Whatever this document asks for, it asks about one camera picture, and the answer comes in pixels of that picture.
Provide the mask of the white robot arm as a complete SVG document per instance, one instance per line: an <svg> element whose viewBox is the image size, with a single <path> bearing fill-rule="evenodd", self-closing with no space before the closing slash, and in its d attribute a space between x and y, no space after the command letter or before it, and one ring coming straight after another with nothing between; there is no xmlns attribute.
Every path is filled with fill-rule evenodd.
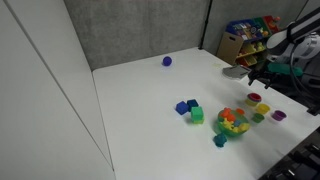
<svg viewBox="0 0 320 180"><path fill-rule="evenodd" d="M302 101L307 112L317 116L319 104L320 8L291 22L267 41L269 62L248 74L251 85L262 80L265 89L279 88L285 95Z"/></svg>

